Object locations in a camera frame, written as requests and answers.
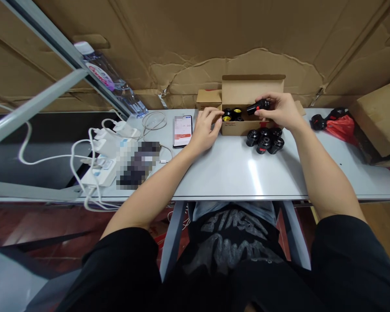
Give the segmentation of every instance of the printed graphic on shirt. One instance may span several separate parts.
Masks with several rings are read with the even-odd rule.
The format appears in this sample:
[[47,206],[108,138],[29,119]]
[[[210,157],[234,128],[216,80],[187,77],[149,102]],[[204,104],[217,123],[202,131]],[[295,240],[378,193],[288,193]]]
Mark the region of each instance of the printed graphic on shirt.
[[[216,227],[215,224],[220,217],[221,220]],[[216,213],[201,227],[201,231],[214,233],[228,228],[246,231],[258,239],[267,240],[268,232],[261,222],[256,217],[237,209]],[[184,265],[183,269],[189,275],[199,266],[205,265],[210,273],[214,261],[217,265],[217,272],[228,274],[228,271],[234,269],[239,263],[244,252],[246,252],[245,260],[266,261],[267,263],[281,263],[283,261],[258,240],[254,240],[252,243],[244,240],[238,245],[233,244],[228,238],[223,238],[220,233],[214,233],[199,244],[195,257],[189,264]]]

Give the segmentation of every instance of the red floor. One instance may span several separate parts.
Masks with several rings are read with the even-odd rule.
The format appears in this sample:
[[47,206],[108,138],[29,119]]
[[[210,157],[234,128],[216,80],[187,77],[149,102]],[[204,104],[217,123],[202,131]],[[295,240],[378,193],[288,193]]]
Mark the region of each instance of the red floor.
[[[165,211],[157,220],[167,216],[168,211]],[[0,246],[91,230],[93,232],[84,237],[29,253],[40,262],[58,271],[73,270],[81,266],[81,257],[98,242],[113,214],[113,212],[90,212],[80,207],[58,208],[37,204],[0,208]],[[279,216],[277,229],[280,230],[279,243],[286,258],[290,260],[282,214]],[[151,227],[151,234],[153,237],[159,237],[166,230],[167,219],[155,222]],[[189,237],[186,229],[182,233],[179,255],[188,243]],[[158,257],[159,265],[160,258],[161,249]]]

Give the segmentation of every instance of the smartphone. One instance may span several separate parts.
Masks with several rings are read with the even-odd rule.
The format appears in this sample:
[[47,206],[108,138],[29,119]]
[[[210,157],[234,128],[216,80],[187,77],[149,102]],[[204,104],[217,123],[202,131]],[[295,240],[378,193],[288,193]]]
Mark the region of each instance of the smartphone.
[[173,124],[173,148],[184,148],[192,138],[192,116],[176,116]]

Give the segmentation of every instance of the water bottle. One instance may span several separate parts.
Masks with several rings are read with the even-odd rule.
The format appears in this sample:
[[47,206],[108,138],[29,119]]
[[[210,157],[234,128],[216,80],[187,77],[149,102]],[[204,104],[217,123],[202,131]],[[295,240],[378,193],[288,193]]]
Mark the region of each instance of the water bottle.
[[134,94],[129,85],[122,80],[108,62],[104,54],[96,52],[86,41],[77,42],[75,48],[84,56],[84,64],[110,90],[136,118],[142,118],[148,110]]

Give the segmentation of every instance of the white cable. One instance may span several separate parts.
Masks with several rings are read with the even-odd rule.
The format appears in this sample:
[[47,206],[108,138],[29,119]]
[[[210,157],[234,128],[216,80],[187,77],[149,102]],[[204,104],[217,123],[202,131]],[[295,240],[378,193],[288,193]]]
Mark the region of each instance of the white cable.
[[[8,111],[14,111],[14,109],[9,108],[9,107],[4,106],[4,105],[1,105],[1,104],[0,104],[0,107],[5,109],[5,110],[8,110]],[[27,125],[26,137],[25,137],[25,140],[23,141],[22,145],[20,146],[19,153],[17,155],[21,163],[23,163],[25,165],[36,165],[36,164],[42,163],[42,162],[44,162],[46,160],[51,160],[51,159],[60,158],[60,157],[70,157],[70,155],[59,155],[59,156],[52,156],[52,157],[44,158],[44,159],[41,159],[41,160],[37,160],[35,162],[27,162],[27,161],[25,161],[25,159],[23,158],[23,154],[25,152],[27,144],[29,143],[30,136],[32,135],[32,125],[31,125],[31,123],[27,121],[27,122],[25,122],[25,124]],[[80,155],[74,155],[74,157],[90,159],[90,157],[80,156]]]
[[90,128],[88,129],[88,137],[89,137],[89,141],[91,143],[91,149],[92,149],[92,157],[91,157],[91,175],[92,177],[94,178],[94,181],[95,181],[95,185],[97,186],[97,193],[98,193],[98,202],[101,204],[101,205],[108,205],[108,206],[113,206],[115,208],[120,208],[120,206],[118,205],[113,205],[113,204],[109,204],[109,203],[104,203],[102,201],[102,198],[101,198],[101,190],[100,190],[100,186],[98,184],[98,180],[97,180],[97,177],[94,176],[94,174],[92,174],[92,168],[94,168],[94,163],[95,163],[95,146],[94,146],[94,140],[92,138],[92,130],[94,130],[94,128]]
[[[169,223],[170,223],[170,218],[169,218],[169,215],[171,214],[171,213],[173,213],[173,210],[172,211],[170,211],[169,213],[168,213],[168,221],[169,221]],[[185,220],[185,221],[183,221],[183,228],[182,228],[182,231],[189,225],[189,223],[190,223],[190,220],[189,220],[189,211],[186,209],[185,210],[185,214],[188,214],[188,217],[187,217],[187,219]]]
[[78,181],[78,184],[79,184],[79,186],[81,187],[82,191],[84,192],[84,194],[87,195],[86,198],[85,198],[85,199],[87,200],[87,206],[88,206],[88,201],[91,199],[91,201],[92,201],[93,203],[95,203],[96,205],[98,205],[99,207],[101,207],[103,210],[95,210],[95,209],[92,210],[92,208],[90,208],[90,207],[85,207],[85,208],[86,208],[86,209],[89,209],[90,211],[98,211],[98,212],[105,212],[105,211],[117,210],[117,208],[107,208],[107,207],[103,206],[102,204],[100,204],[100,203],[96,202],[95,200],[93,200],[93,199],[91,198],[92,192],[91,192],[91,191],[90,191],[90,192],[87,192],[87,191],[86,191],[84,185],[83,185],[82,182],[81,182],[81,179],[79,178],[77,172],[75,171],[75,168],[74,168],[75,147],[76,147],[79,143],[81,143],[81,142],[90,142],[90,143],[91,143],[91,146],[93,146],[92,140],[89,140],[89,139],[79,140],[79,141],[75,142],[75,143],[72,145],[72,147],[71,147],[71,155],[70,155],[71,157],[70,157],[70,159],[69,159],[69,166],[70,166],[70,168],[71,168],[72,174],[74,175],[75,179]]
[[[121,118],[120,114],[119,114],[116,110],[111,109],[110,111],[115,112],[115,113],[117,114],[117,116],[118,116],[121,120],[124,121],[124,119]],[[162,120],[161,120],[160,122],[158,122],[154,127],[151,127],[151,128],[150,128],[149,126],[147,126],[148,118],[149,118],[150,116],[153,116],[154,114],[160,114],[160,115],[163,116],[163,118],[162,118]],[[143,117],[143,119],[142,119],[143,132],[142,132],[142,134],[141,134],[140,136],[121,136],[121,135],[115,133],[114,131],[112,131],[111,129],[105,127],[104,124],[105,124],[105,122],[106,122],[107,120],[110,120],[110,121],[112,121],[113,123],[116,123],[116,122],[113,121],[112,119],[104,119],[104,120],[102,121],[102,123],[101,123],[102,128],[105,129],[105,130],[107,130],[109,133],[115,134],[115,135],[117,135],[117,136],[119,136],[119,137],[124,137],[124,138],[126,138],[126,139],[136,139],[136,140],[139,140],[139,139],[142,138],[143,141],[146,141],[145,136],[146,136],[146,134],[148,134],[150,131],[159,130],[159,129],[161,129],[161,128],[164,128],[164,127],[167,125],[167,123],[168,123],[168,120],[167,120],[166,115],[165,115],[164,113],[162,113],[162,112],[151,112],[151,113],[148,113],[147,115],[145,115],[145,116]],[[164,147],[164,148],[166,148],[167,150],[169,150],[171,157],[172,157],[172,158],[174,157],[173,151],[172,151],[170,148],[168,148],[167,146],[164,146],[164,145],[160,145],[160,147]]]
[[110,109],[109,111],[113,111],[114,113],[116,113],[116,115],[118,116],[118,118],[125,122],[125,120],[120,116],[120,114],[118,113],[118,111],[116,111],[114,108],[113,108],[113,109]]

